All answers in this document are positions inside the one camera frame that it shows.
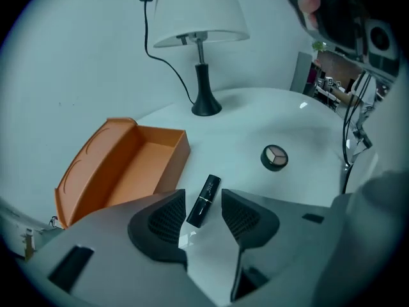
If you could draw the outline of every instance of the black lipstick tube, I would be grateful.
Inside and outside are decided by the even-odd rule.
[[[190,211],[190,214],[186,220],[189,224],[200,228],[203,220],[212,205],[213,199],[215,198],[217,188],[220,184],[220,177],[215,175],[209,175],[199,197]]]

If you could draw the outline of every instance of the wall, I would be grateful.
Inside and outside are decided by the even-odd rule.
[[[350,61],[329,51],[319,52],[318,59],[325,76],[333,77],[340,81],[342,87],[347,89],[350,79],[357,79],[362,69]]]
[[[311,40],[287,0],[239,2],[251,39],[205,45],[213,89],[288,90]],[[143,40],[138,0],[33,0],[26,8],[0,55],[0,194],[8,203],[48,222],[53,189],[107,117],[138,119],[186,99],[172,71],[145,56]],[[195,98],[196,49],[151,52],[180,72]]]

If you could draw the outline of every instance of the lampshade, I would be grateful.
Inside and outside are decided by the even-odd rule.
[[[154,47],[182,45],[177,36],[197,32],[207,32],[205,42],[250,38],[238,0],[157,0],[152,30]]]

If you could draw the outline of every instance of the lamp base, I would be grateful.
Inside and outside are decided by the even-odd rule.
[[[209,66],[207,64],[199,64],[195,67],[199,91],[196,102],[192,107],[192,113],[198,116],[215,115],[222,110],[222,106],[217,102],[210,89]]]

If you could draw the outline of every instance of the orange box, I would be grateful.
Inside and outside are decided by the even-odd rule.
[[[58,220],[68,228],[98,209],[174,190],[189,153],[184,130],[108,118],[55,189]]]

